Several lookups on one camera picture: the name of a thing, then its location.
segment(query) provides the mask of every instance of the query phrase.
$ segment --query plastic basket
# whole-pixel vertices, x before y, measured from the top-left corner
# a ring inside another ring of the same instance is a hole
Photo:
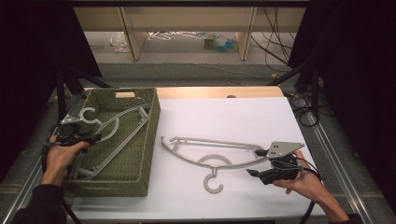
[[[133,97],[118,98],[120,93]],[[100,89],[92,90],[83,107],[93,107],[95,112],[85,112],[88,120],[106,122],[131,107],[150,104],[148,121],[117,154],[114,159],[92,180],[66,180],[66,195],[78,197],[144,197],[148,195],[152,153],[160,118],[160,103],[156,89]],[[81,168],[92,170],[119,146],[138,126],[142,117],[139,112],[129,112],[120,117],[116,133],[106,141],[89,147]],[[113,130],[109,124],[102,131],[106,136]],[[98,129],[97,124],[83,124],[83,132]]]

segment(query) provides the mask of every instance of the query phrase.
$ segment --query white table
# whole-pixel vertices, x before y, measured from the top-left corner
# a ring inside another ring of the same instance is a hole
[[[210,169],[187,163],[161,144],[174,136],[217,139],[256,144],[268,149],[273,141],[304,142],[284,97],[163,99],[152,159],[148,196],[142,198],[76,198],[73,211],[81,220],[110,221],[214,221],[301,217],[310,201],[251,177],[247,168],[219,170],[209,181],[218,194],[203,186]],[[192,158],[202,148],[184,151]],[[232,162],[249,160],[250,153],[224,150]],[[307,147],[305,158],[314,163]],[[264,161],[249,169],[270,169]],[[312,216],[323,216],[315,206]]]

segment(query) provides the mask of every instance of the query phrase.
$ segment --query floor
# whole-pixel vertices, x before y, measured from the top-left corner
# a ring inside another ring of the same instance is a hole
[[[233,33],[212,33],[235,40]],[[115,86],[252,86],[265,85],[274,77],[282,76],[290,69],[279,59],[286,61],[287,54],[293,44],[295,34],[280,34],[282,48],[278,44],[268,43],[265,37],[271,34],[254,33],[253,37],[265,49],[273,52],[276,57],[264,53],[255,42],[250,43],[246,61],[239,59],[239,54],[234,49],[220,52],[208,48],[202,40],[178,34],[161,35],[159,39],[153,37],[147,40],[138,61],[132,61],[128,52],[116,52],[110,43],[116,43],[117,33],[86,33],[92,46],[92,52],[99,64],[104,77],[103,81]],[[285,93],[294,93],[293,84],[297,77],[282,83],[280,88]],[[84,87],[94,87],[91,83],[82,81]],[[42,122],[32,134],[29,147],[24,150],[8,176],[0,185],[0,219],[7,218],[8,209],[13,207],[18,193],[29,178],[32,167],[39,158],[41,139],[47,135],[50,125],[56,119],[56,99],[51,97],[48,111],[42,115]],[[290,105],[301,105],[303,100],[290,98]],[[334,197],[348,213],[356,211],[350,202],[350,195],[345,191],[345,182],[350,182],[356,190],[358,199],[363,201],[367,209],[369,220],[367,223],[388,224],[396,223],[396,216],[390,210],[386,200],[377,188],[373,179],[365,170],[359,158],[355,157],[353,147],[347,140],[337,118],[332,114],[332,109],[326,104],[326,99],[320,97],[320,122],[315,127],[306,127],[304,124],[311,122],[311,117],[302,115],[297,117],[300,127],[309,145],[314,160],[326,176],[324,183]],[[330,150],[338,156],[340,164],[337,169],[327,159]],[[335,170],[342,168],[346,176],[340,176]],[[276,224],[299,223],[299,219],[277,220]],[[307,223],[327,223],[325,217],[311,217]]]

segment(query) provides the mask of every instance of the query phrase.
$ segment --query person's right hand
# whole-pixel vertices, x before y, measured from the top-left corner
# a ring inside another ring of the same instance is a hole
[[[304,158],[300,150],[294,152],[297,158]],[[310,169],[305,161],[301,161],[304,168]],[[293,180],[274,181],[277,187],[285,188],[286,193],[292,190],[320,205],[330,222],[343,222],[349,220],[347,213],[324,187],[317,176],[309,171],[301,171]]]

